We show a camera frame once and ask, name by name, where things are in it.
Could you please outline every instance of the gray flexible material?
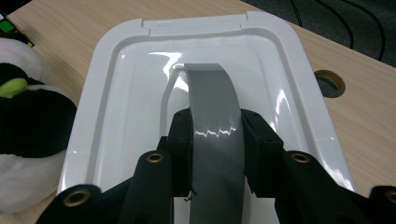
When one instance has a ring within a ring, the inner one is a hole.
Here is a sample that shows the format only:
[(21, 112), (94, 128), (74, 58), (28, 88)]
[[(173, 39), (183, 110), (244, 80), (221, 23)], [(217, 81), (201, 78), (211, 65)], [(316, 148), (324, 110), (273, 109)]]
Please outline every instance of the gray flexible material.
[(244, 136), (233, 83), (219, 64), (184, 64), (193, 120), (190, 224), (240, 224)]

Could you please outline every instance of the black cable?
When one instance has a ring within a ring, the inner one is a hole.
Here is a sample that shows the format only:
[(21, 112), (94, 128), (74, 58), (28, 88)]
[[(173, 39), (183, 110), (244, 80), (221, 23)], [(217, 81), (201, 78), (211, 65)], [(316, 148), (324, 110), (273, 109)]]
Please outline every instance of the black cable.
[(379, 33), (381, 35), (381, 50), (379, 51), (378, 60), (382, 61), (382, 57), (384, 56), (384, 51), (385, 51), (385, 33), (384, 33), (384, 28), (382, 27), (382, 24), (379, 21), (379, 19), (371, 11), (369, 11), (365, 7), (362, 7), (362, 6), (358, 5), (358, 4), (349, 2), (347, 0), (341, 0), (341, 1), (343, 1), (345, 3), (348, 3), (348, 4), (352, 5), (353, 7), (357, 7), (358, 9), (362, 10), (367, 15), (369, 15), (375, 21), (376, 25), (378, 26)]
[(294, 3), (294, 0), (290, 0), (290, 2), (291, 2), (291, 6), (293, 8), (293, 11), (294, 11), (294, 15), (296, 15), (297, 22), (298, 22), (299, 26), (303, 27), (303, 21), (301, 20), (300, 13), (298, 12), (298, 9)]
[(347, 22), (344, 20), (344, 18), (332, 7), (330, 7), (329, 5), (327, 5), (326, 3), (320, 1), (320, 0), (315, 0), (317, 1), (319, 4), (323, 5), (324, 7), (326, 7), (327, 9), (330, 10), (330, 12), (332, 14), (334, 14), (334, 16), (337, 17), (337, 19), (344, 24), (344, 26), (346, 27), (347, 33), (349, 35), (349, 48), (353, 49), (353, 44), (354, 44), (354, 38), (353, 38), (353, 34), (352, 34), (352, 30), (350, 29), (349, 25), (347, 24)]

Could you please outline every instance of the circular hole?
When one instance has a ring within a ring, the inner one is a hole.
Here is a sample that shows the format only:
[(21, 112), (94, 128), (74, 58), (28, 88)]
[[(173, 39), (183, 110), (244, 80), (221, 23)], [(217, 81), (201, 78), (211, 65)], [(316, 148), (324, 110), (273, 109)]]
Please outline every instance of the circular hole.
[(389, 190), (387, 191), (387, 198), (390, 200), (392, 203), (396, 204), (396, 191)]
[(337, 98), (346, 91), (346, 83), (336, 73), (328, 70), (315, 72), (320, 91), (324, 97)]
[(85, 203), (90, 198), (90, 195), (87, 189), (74, 190), (64, 198), (64, 205), (67, 207), (79, 206)]
[(291, 155), (291, 157), (297, 161), (297, 162), (301, 162), (301, 163), (307, 163), (310, 161), (310, 159), (308, 157), (306, 157), (304, 154), (300, 154), (300, 153), (294, 153)]
[(151, 153), (146, 157), (148, 162), (159, 162), (163, 160), (163, 154), (160, 153)]

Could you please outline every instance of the wooden table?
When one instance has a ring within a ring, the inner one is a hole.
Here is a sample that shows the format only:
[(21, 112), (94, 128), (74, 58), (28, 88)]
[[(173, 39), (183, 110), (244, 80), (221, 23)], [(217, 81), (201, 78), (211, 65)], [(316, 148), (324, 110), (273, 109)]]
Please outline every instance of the wooden table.
[[(93, 49), (110, 28), (131, 19), (161, 20), (240, 14), (258, 10), (237, 0), (33, 0), (10, 18), (35, 42), (49, 62), (47, 81), (78, 103)], [(367, 196), (375, 185), (396, 186), (396, 68), (368, 58), (300, 27), (301, 38), (314, 71), (340, 75), (346, 92), (325, 99), (357, 187)], [(0, 223), (35, 223), (53, 199)]]

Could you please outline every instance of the black fabric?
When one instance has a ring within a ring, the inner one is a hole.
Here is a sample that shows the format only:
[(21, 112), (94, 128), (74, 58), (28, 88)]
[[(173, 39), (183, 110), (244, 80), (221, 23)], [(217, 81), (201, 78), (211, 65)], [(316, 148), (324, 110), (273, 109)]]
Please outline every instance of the black fabric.
[(0, 153), (43, 158), (67, 148), (75, 105), (54, 91), (0, 99)]
[(43, 85), (44, 83), (28, 77), (18, 66), (11, 63), (0, 63), (0, 86), (13, 78), (24, 78), (29, 85)]

